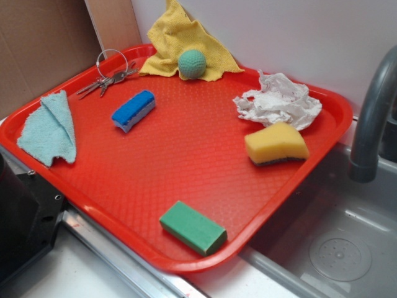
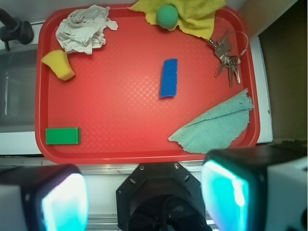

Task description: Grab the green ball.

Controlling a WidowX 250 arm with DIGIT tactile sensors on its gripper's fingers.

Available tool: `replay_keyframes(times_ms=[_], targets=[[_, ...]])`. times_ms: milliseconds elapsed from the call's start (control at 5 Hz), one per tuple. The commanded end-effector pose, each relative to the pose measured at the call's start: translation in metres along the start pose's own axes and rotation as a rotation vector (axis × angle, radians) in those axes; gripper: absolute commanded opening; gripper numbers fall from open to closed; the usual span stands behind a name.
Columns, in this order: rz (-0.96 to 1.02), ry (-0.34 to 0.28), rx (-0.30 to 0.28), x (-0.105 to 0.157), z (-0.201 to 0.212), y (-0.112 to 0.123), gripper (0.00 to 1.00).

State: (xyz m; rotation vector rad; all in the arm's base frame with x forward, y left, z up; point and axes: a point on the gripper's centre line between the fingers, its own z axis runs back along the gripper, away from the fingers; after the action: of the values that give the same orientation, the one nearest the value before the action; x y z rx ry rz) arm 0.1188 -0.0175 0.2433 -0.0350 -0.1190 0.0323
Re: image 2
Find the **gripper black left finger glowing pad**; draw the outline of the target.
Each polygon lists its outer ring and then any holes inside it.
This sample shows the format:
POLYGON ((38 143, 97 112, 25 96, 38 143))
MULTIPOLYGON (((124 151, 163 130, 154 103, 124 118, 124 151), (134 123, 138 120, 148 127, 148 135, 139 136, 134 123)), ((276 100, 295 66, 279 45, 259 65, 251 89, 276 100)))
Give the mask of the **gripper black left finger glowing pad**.
POLYGON ((75 165, 2 167, 2 231, 84 231, 90 196, 75 165))

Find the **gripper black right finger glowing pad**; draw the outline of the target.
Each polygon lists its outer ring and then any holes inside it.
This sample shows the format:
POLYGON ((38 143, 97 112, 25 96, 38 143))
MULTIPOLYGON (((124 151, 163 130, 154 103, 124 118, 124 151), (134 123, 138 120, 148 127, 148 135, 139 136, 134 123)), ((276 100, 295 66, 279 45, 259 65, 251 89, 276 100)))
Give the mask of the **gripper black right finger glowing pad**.
POLYGON ((305 231, 305 147, 261 145, 210 151, 201 170, 205 207, 220 231, 305 231))

